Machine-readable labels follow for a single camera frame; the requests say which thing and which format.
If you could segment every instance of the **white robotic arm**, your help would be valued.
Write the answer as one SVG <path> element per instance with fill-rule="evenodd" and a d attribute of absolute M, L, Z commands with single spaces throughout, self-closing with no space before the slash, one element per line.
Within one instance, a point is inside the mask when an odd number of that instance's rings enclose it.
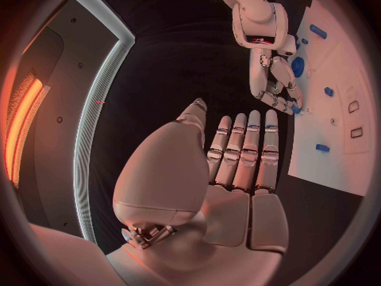
<path fill-rule="evenodd" d="M 302 108 L 302 94 L 295 84 L 295 77 L 283 57 L 272 57 L 272 50 L 279 55 L 292 56 L 296 52 L 295 38 L 287 35 L 287 13 L 278 3 L 266 0 L 224 0 L 232 8 L 233 33 L 239 45 L 250 52 L 250 90 L 256 99 L 265 102 L 287 114 L 299 113 Z M 259 38 L 248 41 L 248 36 Z M 268 42 L 261 37 L 274 37 Z M 269 73 L 276 83 L 267 80 Z M 286 87 L 291 101 L 279 97 Z"/>

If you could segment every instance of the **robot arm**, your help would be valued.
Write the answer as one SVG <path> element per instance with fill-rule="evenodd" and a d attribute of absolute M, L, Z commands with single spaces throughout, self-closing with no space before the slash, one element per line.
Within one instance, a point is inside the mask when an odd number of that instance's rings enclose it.
<path fill-rule="evenodd" d="M 300 112 L 302 94 L 295 85 L 295 77 L 283 57 L 272 57 L 272 50 L 279 55 L 292 56 L 296 52 L 295 38 L 287 35 L 287 13 L 278 3 L 266 0 L 224 0 L 232 8 L 233 33 L 239 45 L 250 52 L 250 90 L 256 99 L 287 114 Z M 274 37 L 274 42 L 248 36 Z M 277 83 L 267 80 L 269 70 Z M 279 97 L 286 87 L 292 101 Z"/>

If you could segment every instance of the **curved frame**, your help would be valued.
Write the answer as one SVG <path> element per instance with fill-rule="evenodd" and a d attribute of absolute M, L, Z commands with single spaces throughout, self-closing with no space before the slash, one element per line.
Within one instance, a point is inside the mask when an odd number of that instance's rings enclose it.
<path fill-rule="evenodd" d="M 8 106 L 11 87 L 23 49 L 60 1 L 63 0 L 15 1 L 13 8 L 9 10 L 8 14 L 5 14 L 7 17 L 2 20 L 3 28 L 0 30 L 0 60 L 2 61 L 0 64 L 0 148 L 2 152 L 4 152 L 5 142 L 6 107 Z M 376 84 L 377 78 L 381 78 L 381 67 L 377 64 L 380 60 L 377 45 L 375 45 L 371 33 L 364 29 L 364 25 L 359 24 L 362 19 L 349 1 L 319 1 L 329 9 L 340 24 L 347 29 L 348 35 L 359 45 L 358 52 L 367 66 L 366 70 L 370 77 L 371 87 L 374 90 L 375 102 L 372 104 L 377 117 L 377 130 L 381 132 L 379 120 L 381 116 L 381 87 Z M 377 153 L 375 166 L 379 166 L 380 162 L 381 152 Z M 72 274 L 55 259 L 52 259 L 32 232 L 12 185 L 6 176 L 3 156 L 1 156 L 0 165 L 0 199 L 2 200 L 0 203 L 0 221 L 8 230 L 7 235 L 12 239 L 18 253 L 25 258 L 30 268 L 39 273 L 41 278 L 43 277 L 46 282 L 55 285 L 68 285 L 69 276 L 72 276 Z M 330 283 L 341 274 L 353 257 L 356 256 L 369 237 L 381 210 L 380 173 L 379 169 L 374 169 L 368 193 L 364 197 L 351 225 L 338 243 L 324 259 L 297 280 L 294 285 L 312 285 L 311 281 L 314 281 L 314 285 Z"/>

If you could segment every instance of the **robotic finger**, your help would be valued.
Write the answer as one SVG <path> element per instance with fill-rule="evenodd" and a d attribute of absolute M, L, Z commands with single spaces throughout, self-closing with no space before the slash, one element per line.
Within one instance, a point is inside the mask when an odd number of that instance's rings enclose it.
<path fill-rule="evenodd" d="M 254 110 L 249 115 L 248 127 L 239 158 L 233 187 L 249 192 L 254 179 L 255 165 L 258 158 L 260 135 L 260 113 Z"/>
<path fill-rule="evenodd" d="M 209 165 L 209 182 L 214 182 L 215 180 L 222 156 L 226 150 L 227 139 L 229 138 L 231 126 L 232 119 L 230 116 L 224 116 L 218 126 L 217 133 L 211 143 L 210 150 L 206 155 Z"/>
<path fill-rule="evenodd" d="M 229 143 L 224 153 L 220 169 L 216 176 L 216 183 L 223 186 L 231 186 L 234 174 L 237 169 L 239 155 L 242 150 L 244 131 L 247 124 L 247 117 L 240 113 L 234 121 Z"/>
<path fill-rule="evenodd" d="M 266 113 L 264 150 L 260 160 L 255 194 L 273 193 L 276 188 L 279 161 L 279 136 L 277 115 L 274 110 Z"/>

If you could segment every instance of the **blue object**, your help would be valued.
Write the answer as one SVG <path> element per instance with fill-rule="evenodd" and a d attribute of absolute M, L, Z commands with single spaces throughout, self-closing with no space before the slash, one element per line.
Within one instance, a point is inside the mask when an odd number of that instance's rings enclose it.
<path fill-rule="evenodd" d="M 293 111 L 295 114 L 299 114 L 300 111 L 302 111 L 302 108 L 298 108 L 298 107 L 295 106 L 295 105 L 292 105 L 291 109 L 292 109 L 292 111 Z"/>
<path fill-rule="evenodd" d="M 327 145 L 316 144 L 316 149 L 318 151 L 324 151 L 325 153 L 330 152 L 330 148 Z"/>
<path fill-rule="evenodd" d="M 294 72 L 296 78 L 299 78 L 304 71 L 304 59 L 302 57 L 297 57 L 291 63 L 291 69 Z"/>
<path fill-rule="evenodd" d="M 310 25 L 310 30 L 313 32 L 313 33 L 315 33 L 315 34 L 317 34 L 317 35 L 319 35 L 320 37 L 322 37 L 323 39 L 326 39 L 327 38 L 327 32 L 325 32 L 325 31 L 323 31 L 322 29 L 319 29 L 316 25 L 314 25 L 314 24 L 311 24 Z"/>
<path fill-rule="evenodd" d="M 324 93 L 327 94 L 330 97 L 333 96 L 333 90 L 330 87 L 324 88 Z"/>

